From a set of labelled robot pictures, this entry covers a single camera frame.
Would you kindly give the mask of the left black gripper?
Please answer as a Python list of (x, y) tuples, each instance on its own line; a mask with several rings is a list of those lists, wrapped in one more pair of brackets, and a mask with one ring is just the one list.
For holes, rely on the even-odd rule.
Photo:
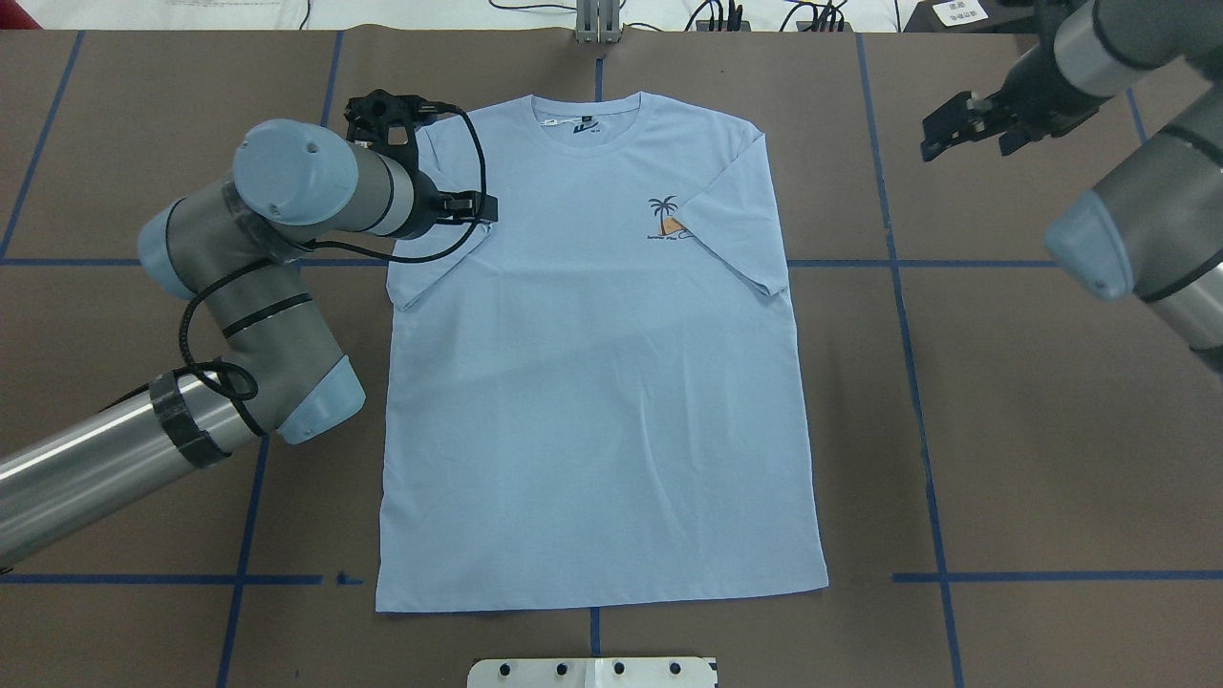
[[(457, 192), (453, 196), (453, 209), (446, 207), (450, 193), (440, 192), (433, 186), (416, 189), (416, 235), (424, 235), (430, 229), (454, 226), (455, 224), (476, 224), (493, 226), (499, 222), (499, 202), (497, 197), (483, 192)], [(479, 215), (456, 213), (482, 213)]]

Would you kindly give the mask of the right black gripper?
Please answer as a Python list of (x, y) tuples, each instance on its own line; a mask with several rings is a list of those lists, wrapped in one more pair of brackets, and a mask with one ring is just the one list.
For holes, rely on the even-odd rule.
[(989, 97), (960, 92), (922, 120), (922, 161), (965, 142), (998, 137), (1000, 156), (1051, 134), (1047, 106), (1052, 87), (1040, 81), (1004, 82)]

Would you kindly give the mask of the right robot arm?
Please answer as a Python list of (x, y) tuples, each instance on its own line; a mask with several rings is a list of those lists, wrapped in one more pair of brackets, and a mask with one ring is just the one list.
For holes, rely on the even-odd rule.
[(1077, 196), (1044, 251), (1097, 299), (1131, 296), (1211, 374), (1222, 370), (1222, 9), (1218, 1), (1035, 1), (1037, 43), (987, 97), (926, 115), (923, 161), (967, 142), (1003, 156), (1070, 134), (1146, 75), (1181, 60), (1207, 83)]

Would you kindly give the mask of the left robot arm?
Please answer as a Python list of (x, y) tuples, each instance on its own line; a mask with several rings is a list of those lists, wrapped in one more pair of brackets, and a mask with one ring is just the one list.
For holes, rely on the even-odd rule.
[(417, 240), (464, 226), (464, 244), (497, 219), (475, 127), (478, 187), (466, 191), (437, 187), (416, 136), (393, 145), (386, 130), (264, 121), (223, 178), (146, 224), (139, 265), (186, 302), (181, 367), (2, 459), (5, 573), (249, 441), (301, 444), (362, 409), (353, 364), (294, 263), (331, 247), (333, 231)]

